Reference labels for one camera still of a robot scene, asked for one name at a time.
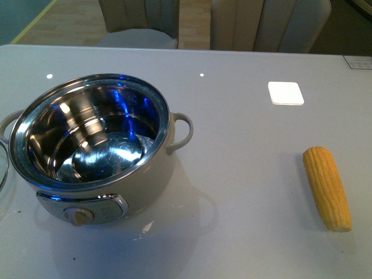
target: electric cooking pot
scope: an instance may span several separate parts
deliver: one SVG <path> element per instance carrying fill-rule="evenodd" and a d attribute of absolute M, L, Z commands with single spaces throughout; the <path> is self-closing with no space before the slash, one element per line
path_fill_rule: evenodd
<path fill-rule="evenodd" d="M 9 140 L 5 128 L 16 120 Z M 177 120 L 188 135 L 174 143 Z M 0 124 L 16 171 L 52 215 L 75 226 L 131 216 L 153 202 L 193 133 L 144 80 L 98 74 L 63 83 Z"/>

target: corn cob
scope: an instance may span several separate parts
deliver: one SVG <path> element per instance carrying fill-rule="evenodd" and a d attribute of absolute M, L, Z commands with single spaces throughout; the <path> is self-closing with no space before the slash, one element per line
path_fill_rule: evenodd
<path fill-rule="evenodd" d="M 331 231 L 350 231 L 352 225 L 349 207 L 331 152 L 324 147 L 311 147 L 304 152 L 302 159 L 325 226 Z"/>

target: white chair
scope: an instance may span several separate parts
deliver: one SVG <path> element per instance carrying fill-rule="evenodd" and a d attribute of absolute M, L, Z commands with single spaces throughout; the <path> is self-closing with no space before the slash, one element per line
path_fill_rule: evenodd
<path fill-rule="evenodd" d="M 212 0 L 210 48 L 308 53 L 330 0 Z"/>
<path fill-rule="evenodd" d="M 180 0 L 99 0 L 107 35 L 98 47 L 178 47 Z"/>

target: pot rim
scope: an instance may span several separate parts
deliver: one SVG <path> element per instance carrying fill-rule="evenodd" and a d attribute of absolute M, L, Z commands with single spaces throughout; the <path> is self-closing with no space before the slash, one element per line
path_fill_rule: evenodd
<path fill-rule="evenodd" d="M 87 86 L 89 83 L 97 83 L 98 81 L 112 80 L 117 82 L 116 85 L 124 86 L 125 82 L 132 84 L 137 84 L 139 87 L 143 87 L 147 92 L 141 91 L 146 97 L 149 97 L 152 102 L 155 103 L 156 108 L 159 110 L 159 105 L 161 106 L 162 113 L 159 112 L 160 124 L 159 131 L 156 135 L 154 143 L 148 150 L 148 152 L 134 165 L 122 170 L 121 172 L 112 175 L 110 177 L 103 178 L 101 180 L 81 182 L 81 183 L 66 183 L 58 180 L 54 180 L 37 170 L 32 162 L 28 158 L 27 152 L 27 133 L 30 128 L 30 124 L 25 125 L 26 121 L 32 120 L 32 116 L 40 117 L 45 110 L 41 110 L 41 107 L 47 108 L 52 101 L 56 100 L 58 97 L 68 94 L 76 88 L 82 85 Z M 148 162 L 153 158 L 163 146 L 167 135 L 170 130 L 170 111 L 168 104 L 164 96 L 156 89 L 152 84 L 133 76 L 128 76 L 125 74 L 94 74 L 84 77 L 74 78 L 70 81 L 64 82 L 55 86 L 54 88 L 48 90 L 36 100 L 34 100 L 22 114 L 18 117 L 13 126 L 10 137 L 9 137 L 9 158 L 12 162 L 16 171 L 30 184 L 37 186 L 40 189 L 55 191 L 55 192 L 84 192 L 100 189 L 107 187 L 119 180 L 124 179 L 135 171 L 146 167 Z"/>

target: wooden floor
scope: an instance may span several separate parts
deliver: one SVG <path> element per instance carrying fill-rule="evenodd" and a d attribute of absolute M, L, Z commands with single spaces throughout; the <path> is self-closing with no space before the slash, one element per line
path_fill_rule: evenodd
<path fill-rule="evenodd" d="M 181 0 L 180 49 L 209 49 L 211 0 Z M 94 46 L 106 34 L 98 0 L 57 0 L 17 44 Z"/>

